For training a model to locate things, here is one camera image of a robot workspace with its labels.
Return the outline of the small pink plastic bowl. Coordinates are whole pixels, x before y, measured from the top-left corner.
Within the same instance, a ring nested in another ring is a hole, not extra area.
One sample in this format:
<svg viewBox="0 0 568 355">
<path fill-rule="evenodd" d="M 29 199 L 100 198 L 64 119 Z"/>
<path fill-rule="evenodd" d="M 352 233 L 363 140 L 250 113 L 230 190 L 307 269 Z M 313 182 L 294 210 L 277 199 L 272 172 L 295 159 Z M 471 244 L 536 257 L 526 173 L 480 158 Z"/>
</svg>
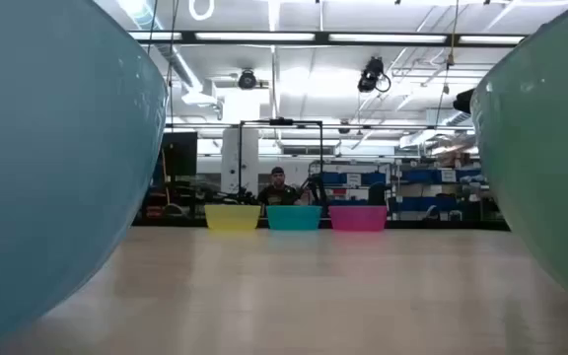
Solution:
<svg viewBox="0 0 568 355">
<path fill-rule="evenodd" d="M 386 206 L 336 205 L 328 212 L 332 229 L 342 232 L 378 232 L 387 221 Z"/>
</svg>

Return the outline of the black monitor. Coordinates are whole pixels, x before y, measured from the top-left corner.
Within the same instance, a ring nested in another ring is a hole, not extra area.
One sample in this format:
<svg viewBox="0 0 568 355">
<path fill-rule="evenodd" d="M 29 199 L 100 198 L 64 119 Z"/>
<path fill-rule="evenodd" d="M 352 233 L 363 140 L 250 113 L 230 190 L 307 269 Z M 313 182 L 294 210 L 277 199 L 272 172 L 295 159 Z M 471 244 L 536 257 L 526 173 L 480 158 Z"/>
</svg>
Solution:
<svg viewBox="0 0 568 355">
<path fill-rule="evenodd" d="M 162 149 L 167 174 L 171 177 L 195 176 L 197 172 L 196 132 L 165 133 Z"/>
</svg>

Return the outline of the person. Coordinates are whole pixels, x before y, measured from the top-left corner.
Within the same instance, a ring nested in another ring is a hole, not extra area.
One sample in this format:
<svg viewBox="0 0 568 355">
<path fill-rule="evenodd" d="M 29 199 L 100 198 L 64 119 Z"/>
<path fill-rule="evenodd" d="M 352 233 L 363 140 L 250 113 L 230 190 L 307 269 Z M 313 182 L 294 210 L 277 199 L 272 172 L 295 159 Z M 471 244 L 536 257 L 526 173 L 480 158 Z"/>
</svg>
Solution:
<svg viewBox="0 0 568 355">
<path fill-rule="evenodd" d="M 307 188 L 296 189 L 285 183 L 285 172 L 281 167 L 275 167 L 270 173 L 270 184 L 257 196 L 262 206 L 302 205 L 307 204 L 310 191 Z"/>
</svg>

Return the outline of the shelving with blue bins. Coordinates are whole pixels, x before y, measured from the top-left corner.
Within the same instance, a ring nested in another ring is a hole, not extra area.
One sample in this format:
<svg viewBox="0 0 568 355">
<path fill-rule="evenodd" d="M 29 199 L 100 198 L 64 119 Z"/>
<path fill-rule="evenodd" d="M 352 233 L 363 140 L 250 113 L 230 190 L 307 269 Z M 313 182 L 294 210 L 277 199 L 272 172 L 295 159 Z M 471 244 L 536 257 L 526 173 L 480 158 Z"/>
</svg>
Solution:
<svg viewBox="0 0 568 355">
<path fill-rule="evenodd" d="M 332 204 L 364 205 L 369 186 L 388 186 L 388 218 L 397 220 L 478 221 L 491 200 L 480 166 L 441 168 L 437 162 L 416 160 L 324 163 L 323 185 Z M 309 164 L 309 174 L 320 171 L 320 162 Z"/>
</svg>

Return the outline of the black overhead light bar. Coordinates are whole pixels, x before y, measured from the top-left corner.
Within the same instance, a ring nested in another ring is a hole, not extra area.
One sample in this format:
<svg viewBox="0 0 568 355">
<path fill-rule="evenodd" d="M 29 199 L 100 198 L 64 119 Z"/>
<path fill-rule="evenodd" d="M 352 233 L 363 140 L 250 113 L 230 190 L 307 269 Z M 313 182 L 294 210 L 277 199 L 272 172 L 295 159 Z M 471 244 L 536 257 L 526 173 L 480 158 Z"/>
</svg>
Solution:
<svg viewBox="0 0 568 355">
<path fill-rule="evenodd" d="M 514 47 L 527 35 L 436 33 L 338 33 L 263 31 L 129 31 L 142 44 L 300 46 Z"/>
</svg>

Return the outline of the black aluminium table frame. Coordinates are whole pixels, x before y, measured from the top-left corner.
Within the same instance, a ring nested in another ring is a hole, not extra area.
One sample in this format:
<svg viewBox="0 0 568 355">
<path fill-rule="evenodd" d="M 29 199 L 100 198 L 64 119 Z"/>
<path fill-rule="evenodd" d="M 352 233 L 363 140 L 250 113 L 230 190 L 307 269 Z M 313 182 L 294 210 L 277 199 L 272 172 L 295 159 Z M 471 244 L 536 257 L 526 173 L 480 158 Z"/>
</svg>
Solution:
<svg viewBox="0 0 568 355">
<path fill-rule="evenodd" d="M 207 228 L 205 219 L 135 219 L 133 227 L 178 227 L 178 228 Z M 339 231 L 372 232 L 371 227 L 365 227 L 362 222 L 354 220 L 338 220 Z M 505 221 L 437 221 L 437 220 L 386 220 L 385 229 L 435 229 L 435 230 L 485 230 L 510 232 Z"/>
</svg>

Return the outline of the small teal plastic bowl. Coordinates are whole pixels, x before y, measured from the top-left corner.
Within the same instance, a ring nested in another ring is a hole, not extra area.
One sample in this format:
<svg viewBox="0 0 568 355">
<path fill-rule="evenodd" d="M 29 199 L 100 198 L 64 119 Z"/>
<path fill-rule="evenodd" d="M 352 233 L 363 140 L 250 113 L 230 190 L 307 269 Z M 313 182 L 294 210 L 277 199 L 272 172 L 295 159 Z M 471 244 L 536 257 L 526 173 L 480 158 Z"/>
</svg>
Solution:
<svg viewBox="0 0 568 355">
<path fill-rule="evenodd" d="M 315 205 L 274 205 L 266 207 L 271 230 L 310 231 L 320 224 L 322 208 Z"/>
</svg>

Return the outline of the small yellow plastic bowl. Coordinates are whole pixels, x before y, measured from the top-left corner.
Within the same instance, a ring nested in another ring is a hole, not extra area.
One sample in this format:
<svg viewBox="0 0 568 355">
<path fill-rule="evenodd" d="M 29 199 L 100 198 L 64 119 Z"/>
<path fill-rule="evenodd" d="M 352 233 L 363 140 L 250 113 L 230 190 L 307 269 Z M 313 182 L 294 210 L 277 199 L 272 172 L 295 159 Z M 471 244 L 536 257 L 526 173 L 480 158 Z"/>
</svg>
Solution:
<svg viewBox="0 0 568 355">
<path fill-rule="evenodd" d="M 253 230 L 260 211 L 258 205 L 206 205 L 206 223 L 209 229 L 216 231 Z"/>
</svg>

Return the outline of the white pillar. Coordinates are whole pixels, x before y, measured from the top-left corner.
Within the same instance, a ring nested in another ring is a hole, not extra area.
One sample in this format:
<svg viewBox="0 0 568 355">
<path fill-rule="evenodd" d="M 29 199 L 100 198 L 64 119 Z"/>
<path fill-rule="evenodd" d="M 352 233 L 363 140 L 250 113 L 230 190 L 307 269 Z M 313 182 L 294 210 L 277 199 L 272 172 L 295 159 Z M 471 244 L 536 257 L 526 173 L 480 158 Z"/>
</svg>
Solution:
<svg viewBox="0 0 568 355">
<path fill-rule="evenodd" d="M 242 187 L 258 194 L 258 131 L 244 128 L 227 128 L 223 131 L 221 190 L 235 193 Z"/>
</svg>

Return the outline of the large green plastic bowl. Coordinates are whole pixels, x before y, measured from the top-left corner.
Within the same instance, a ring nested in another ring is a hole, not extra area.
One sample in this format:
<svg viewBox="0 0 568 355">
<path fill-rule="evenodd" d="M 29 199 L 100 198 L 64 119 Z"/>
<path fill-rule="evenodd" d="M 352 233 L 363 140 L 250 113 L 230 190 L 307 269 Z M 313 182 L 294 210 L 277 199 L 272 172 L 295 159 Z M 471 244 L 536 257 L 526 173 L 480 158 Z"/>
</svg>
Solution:
<svg viewBox="0 0 568 355">
<path fill-rule="evenodd" d="M 501 59 L 470 108 L 507 224 L 568 291 L 568 10 Z"/>
</svg>

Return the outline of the large blue plastic bowl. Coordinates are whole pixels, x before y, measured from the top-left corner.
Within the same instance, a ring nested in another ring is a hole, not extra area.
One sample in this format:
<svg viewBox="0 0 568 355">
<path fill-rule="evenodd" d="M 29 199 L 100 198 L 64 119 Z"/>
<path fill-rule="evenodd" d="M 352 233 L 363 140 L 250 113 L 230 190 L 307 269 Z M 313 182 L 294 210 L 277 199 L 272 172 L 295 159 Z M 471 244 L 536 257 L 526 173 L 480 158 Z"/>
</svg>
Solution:
<svg viewBox="0 0 568 355">
<path fill-rule="evenodd" d="M 156 165 L 165 81 L 95 0 L 0 0 L 0 339 L 103 266 Z"/>
</svg>

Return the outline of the black office chair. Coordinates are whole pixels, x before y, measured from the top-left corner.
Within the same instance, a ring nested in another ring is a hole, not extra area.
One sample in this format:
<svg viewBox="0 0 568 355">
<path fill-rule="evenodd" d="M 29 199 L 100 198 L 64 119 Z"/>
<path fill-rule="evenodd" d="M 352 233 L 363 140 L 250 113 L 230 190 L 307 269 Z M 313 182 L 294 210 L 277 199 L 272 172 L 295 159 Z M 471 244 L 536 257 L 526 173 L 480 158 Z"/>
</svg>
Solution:
<svg viewBox="0 0 568 355">
<path fill-rule="evenodd" d="M 383 182 L 375 182 L 368 189 L 368 204 L 372 206 L 386 206 L 386 191 L 388 186 Z"/>
</svg>

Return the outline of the black background gantry frame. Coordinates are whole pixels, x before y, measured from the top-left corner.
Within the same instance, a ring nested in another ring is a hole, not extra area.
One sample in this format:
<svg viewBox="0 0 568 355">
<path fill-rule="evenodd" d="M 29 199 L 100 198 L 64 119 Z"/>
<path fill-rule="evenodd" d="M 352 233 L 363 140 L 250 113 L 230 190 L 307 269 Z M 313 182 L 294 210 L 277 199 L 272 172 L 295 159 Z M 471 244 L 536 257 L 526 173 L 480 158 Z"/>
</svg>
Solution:
<svg viewBox="0 0 568 355">
<path fill-rule="evenodd" d="M 319 129 L 319 172 L 323 177 L 323 166 L 324 166 L 324 152 L 323 152 L 323 128 L 324 124 L 320 120 L 300 120 L 292 118 L 284 118 L 282 116 L 269 118 L 269 119 L 258 119 L 258 120 L 241 120 L 237 125 L 238 130 L 238 161 L 237 161 L 237 173 L 238 173 L 238 188 L 242 188 L 243 182 L 243 134 L 246 126 L 271 126 L 271 127 L 286 127 L 293 126 L 298 129 L 306 128 L 307 126 L 316 126 Z"/>
</svg>

